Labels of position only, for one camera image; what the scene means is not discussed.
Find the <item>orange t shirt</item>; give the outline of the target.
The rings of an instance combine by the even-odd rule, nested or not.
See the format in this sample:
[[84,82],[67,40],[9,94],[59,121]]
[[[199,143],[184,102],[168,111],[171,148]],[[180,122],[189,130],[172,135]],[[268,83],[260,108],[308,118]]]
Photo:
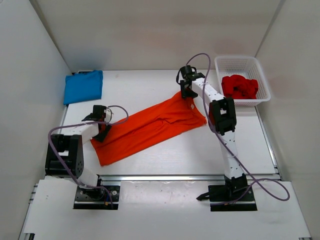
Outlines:
[[141,110],[113,125],[103,142],[91,144],[101,166],[107,166],[207,124],[191,97],[177,92],[171,98]]

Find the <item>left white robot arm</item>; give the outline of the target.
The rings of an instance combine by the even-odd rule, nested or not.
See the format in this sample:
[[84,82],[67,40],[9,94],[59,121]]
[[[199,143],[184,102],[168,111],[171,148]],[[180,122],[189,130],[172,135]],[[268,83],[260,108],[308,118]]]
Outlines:
[[83,144],[90,140],[103,142],[112,128],[112,111],[104,105],[94,105],[92,113],[83,120],[83,125],[72,126],[65,134],[51,134],[49,137],[45,173],[54,177],[70,177],[83,189],[101,189],[101,178],[85,168]]

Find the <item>blue t shirt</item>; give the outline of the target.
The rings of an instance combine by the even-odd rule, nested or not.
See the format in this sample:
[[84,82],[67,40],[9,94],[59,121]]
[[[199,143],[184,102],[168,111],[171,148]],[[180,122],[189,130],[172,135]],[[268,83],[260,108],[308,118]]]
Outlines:
[[103,72],[94,70],[65,77],[63,104],[99,100],[102,97]]

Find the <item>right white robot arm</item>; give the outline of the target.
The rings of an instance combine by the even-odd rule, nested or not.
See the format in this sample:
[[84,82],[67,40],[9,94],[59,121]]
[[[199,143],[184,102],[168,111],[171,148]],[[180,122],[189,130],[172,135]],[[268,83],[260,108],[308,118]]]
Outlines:
[[204,106],[208,106],[207,119],[210,130],[218,140],[224,164],[223,189],[233,196],[244,191],[247,186],[247,178],[241,167],[238,156],[235,129],[237,124],[235,103],[231,97],[225,97],[217,92],[210,84],[205,83],[205,75],[197,72],[195,67],[190,65],[179,69],[176,82],[180,86],[181,97],[201,97]]

